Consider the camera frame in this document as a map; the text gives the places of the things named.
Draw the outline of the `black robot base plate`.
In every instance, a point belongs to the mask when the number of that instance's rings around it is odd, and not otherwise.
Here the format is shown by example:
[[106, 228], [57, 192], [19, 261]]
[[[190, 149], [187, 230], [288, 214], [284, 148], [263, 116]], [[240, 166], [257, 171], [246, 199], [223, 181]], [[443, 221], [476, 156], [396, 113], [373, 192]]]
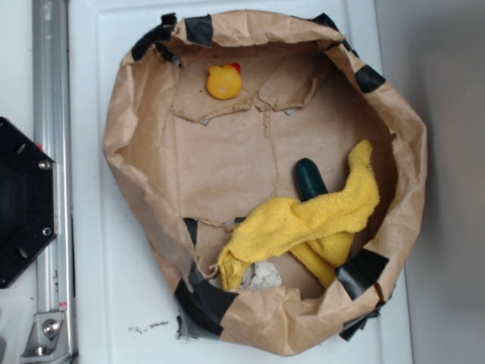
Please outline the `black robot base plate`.
[[1, 118], [1, 288], [9, 288], [57, 235], [55, 162]]

